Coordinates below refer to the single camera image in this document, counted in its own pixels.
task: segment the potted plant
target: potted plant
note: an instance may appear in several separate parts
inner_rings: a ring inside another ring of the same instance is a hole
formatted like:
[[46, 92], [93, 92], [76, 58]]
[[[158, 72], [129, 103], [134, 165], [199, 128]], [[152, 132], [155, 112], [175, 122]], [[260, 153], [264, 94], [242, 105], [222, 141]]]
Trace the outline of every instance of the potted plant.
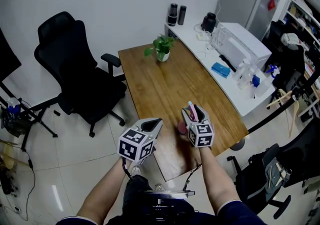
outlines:
[[144, 50], [144, 56], [152, 55], [153, 50], [155, 50], [157, 59], [160, 62], [165, 62], [169, 58], [170, 48], [174, 46], [174, 41], [170, 36], [160, 35], [153, 41], [154, 47]]

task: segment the white desk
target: white desk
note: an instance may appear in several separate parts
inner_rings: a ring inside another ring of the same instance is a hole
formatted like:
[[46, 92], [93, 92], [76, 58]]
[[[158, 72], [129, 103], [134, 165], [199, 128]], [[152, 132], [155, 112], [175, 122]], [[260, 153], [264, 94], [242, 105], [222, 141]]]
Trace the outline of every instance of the white desk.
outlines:
[[[227, 67], [228, 65], [219, 58], [220, 54], [216, 50], [212, 49], [208, 42], [197, 39], [197, 32], [194, 30], [194, 26], [201, 23], [202, 20], [203, 18], [192, 18], [189, 16], [185, 18], [184, 25], [182, 26], [178, 24], [173, 27], [168, 26], [167, 24], [165, 24], [165, 26], [168, 27], [194, 54], [194, 56], [221, 87], [237, 112], [244, 117], [265, 101], [275, 91], [275, 88], [271, 86], [260, 98], [250, 98], [248, 89], [239, 89], [237, 82], [233, 80], [232, 75], [234, 72], [232, 70], [227, 78], [224, 78], [212, 71], [211, 67], [216, 62]], [[256, 75], [260, 78], [260, 81], [266, 78], [260, 70], [256, 72]]]

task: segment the green leaves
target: green leaves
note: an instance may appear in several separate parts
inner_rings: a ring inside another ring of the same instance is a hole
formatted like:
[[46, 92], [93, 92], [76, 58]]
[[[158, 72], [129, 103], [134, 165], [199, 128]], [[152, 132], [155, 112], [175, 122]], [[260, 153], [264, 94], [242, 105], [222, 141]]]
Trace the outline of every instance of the green leaves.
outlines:
[[157, 58], [160, 60], [160, 61], [162, 61], [163, 59], [164, 59], [164, 57], [165, 57], [165, 53], [163, 53], [163, 52], [159, 52], [159, 53], [157, 53]]
[[159, 48], [159, 40], [158, 39], [153, 40], [153, 46], [155, 49]]
[[172, 37], [160, 35], [153, 41], [154, 48], [146, 48], [144, 50], [144, 56], [151, 55], [153, 49], [155, 49], [158, 52], [157, 57], [162, 60], [165, 54], [170, 52], [170, 48], [174, 46], [174, 42], [175, 40]]
[[146, 49], [144, 50], [144, 57], [149, 56], [149, 55], [152, 55], [152, 49], [153, 49], [153, 48], [146, 48]]

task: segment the black thermos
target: black thermos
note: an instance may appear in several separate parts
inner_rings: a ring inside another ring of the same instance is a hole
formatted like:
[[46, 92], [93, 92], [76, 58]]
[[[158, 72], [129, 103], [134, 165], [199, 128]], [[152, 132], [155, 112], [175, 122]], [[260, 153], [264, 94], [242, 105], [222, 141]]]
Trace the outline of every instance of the black thermos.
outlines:
[[212, 12], [208, 12], [208, 14], [203, 18], [201, 28], [203, 31], [212, 33], [214, 31], [216, 23], [216, 15]]
[[175, 26], [177, 23], [178, 17], [178, 5], [176, 3], [172, 3], [170, 6], [170, 11], [168, 14], [168, 25]]
[[185, 16], [186, 16], [186, 10], [187, 7], [184, 5], [180, 6], [180, 12], [179, 12], [179, 19], [178, 19], [178, 24], [183, 25], [185, 21]]

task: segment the human arm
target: human arm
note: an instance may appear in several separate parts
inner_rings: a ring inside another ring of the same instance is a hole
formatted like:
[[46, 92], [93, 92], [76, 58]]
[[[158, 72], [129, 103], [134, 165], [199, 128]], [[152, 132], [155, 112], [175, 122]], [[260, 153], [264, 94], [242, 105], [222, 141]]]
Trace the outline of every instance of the human arm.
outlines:
[[219, 208], [232, 200], [239, 200], [239, 196], [229, 175], [220, 166], [208, 147], [200, 147], [204, 184], [213, 211], [217, 214]]
[[[126, 160], [126, 164], [129, 167], [131, 161]], [[120, 158], [85, 198], [77, 216], [103, 224], [118, 197], [125, 176]]]

